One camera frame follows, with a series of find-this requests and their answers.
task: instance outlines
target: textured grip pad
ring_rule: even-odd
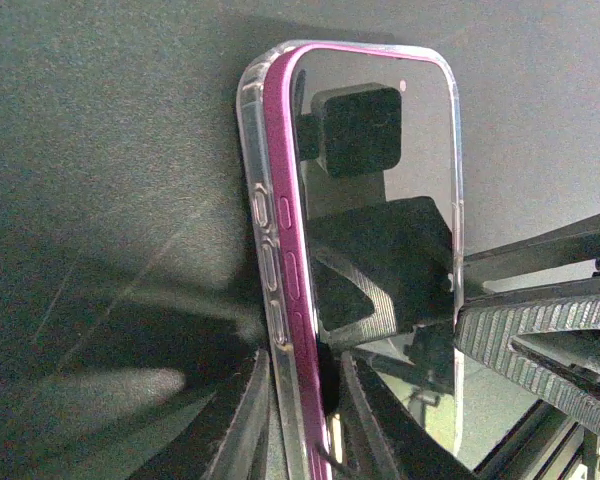
[[[456,346],[600,435],[600,387],[585,385],[573,371],[515,341],[530,333],[600,330],[600,293],[561,290],[541,287],[469,302],[459,314]],[[541,298],[544,292],[554,298]]]

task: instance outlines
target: phone screen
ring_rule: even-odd
[[[297,63],[290,95],[320,343],[369,362],[452,450],[447,78],[427,61],[317,49]]]

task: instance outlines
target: power button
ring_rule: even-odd
[[[289,296],[293,300],[298,300],[300,298],[300,280],[298,278],[298,262],[296,261],[296,256],[293,253],[285,253],[284,266]]]
[[[256,193],[253,194],[253,218],[262,228],[269,224],[267,196],[260,190],[256,190]]]
[[[291,228],[291,206],[287,197],[280,197],[278,200],[278,222],[285,230]]]
[[[273,249],[268,243],[262,245],[262,260],[264,263],[264,280],[267,288],[272,292],[278,288],[278,280],[276,279],[276,264],[273,259]]]

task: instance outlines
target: smartphone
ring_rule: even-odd
[[[355,465],[346,422],[330,423],[327,370],[344,351],[424,428],[452,399],[456,451],[463,197],[448,64],[420,47],[288,42],[246,69],[237,113],[290,478]]]

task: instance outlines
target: volume button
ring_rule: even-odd
[[[278,345],[286,345],[288,341],[287,328],[285,326],[284,317],[282,316],[282,308],[276,300],[269,302],[269,315],[271,315],[271,323],[273,324],[273,338]]]
[[[253,217],[260,227],[266,228],[269,225],[267,196],[260,190],[256,190],[256,193],[253,194]]]
[[[298,263],[293,253],[287,252],[284,255],[284,266],[289,296],[293,300],[298,300],[300,298],[300,279],[298,278]]]
[[[264,263],[264,279],[267,288],[272,292],[278,288],[278,279],[276,278],[276,264],[273,258],[273,248],[268,243],[262,245],[262,259]]]
[[[292,221],[291,205],[289,205],[289,200],[287,197],[280,197],[280,200],[278,201],[278,215],[278,222],[280,223],[280,226],[285,230],[289,230],[291,228]]]

